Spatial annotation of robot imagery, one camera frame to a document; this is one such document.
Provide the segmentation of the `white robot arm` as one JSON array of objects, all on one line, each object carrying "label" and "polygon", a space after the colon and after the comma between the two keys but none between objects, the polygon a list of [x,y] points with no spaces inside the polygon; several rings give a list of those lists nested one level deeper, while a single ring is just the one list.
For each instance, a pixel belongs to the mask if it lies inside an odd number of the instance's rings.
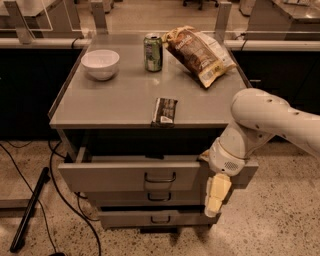
[{"label": "white robot arm", "polygon": [[214,176],[206,187],[208,217],[219,213],[238,175],[253,151],[279,136],[320,158],[320,116],[292,108],[289,103],[263,90],[239,91],[231,102],[232,120],[212,146],[200,155]]}]

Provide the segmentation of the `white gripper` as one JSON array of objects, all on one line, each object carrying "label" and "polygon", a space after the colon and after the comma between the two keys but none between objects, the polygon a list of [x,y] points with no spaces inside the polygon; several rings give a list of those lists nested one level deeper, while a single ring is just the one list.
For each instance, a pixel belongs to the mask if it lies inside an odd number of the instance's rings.
[{"label": "white gripper", "polygon": [[200,161],[209,162],[210,169],[218,173],[207,181],[204,210],[207,217],[213,218],[219,212],[232,185],[230,177],[238,175],[245,167],[247,153],[243,139],[220,136],[209,151],[205,150],[198,156]]}]

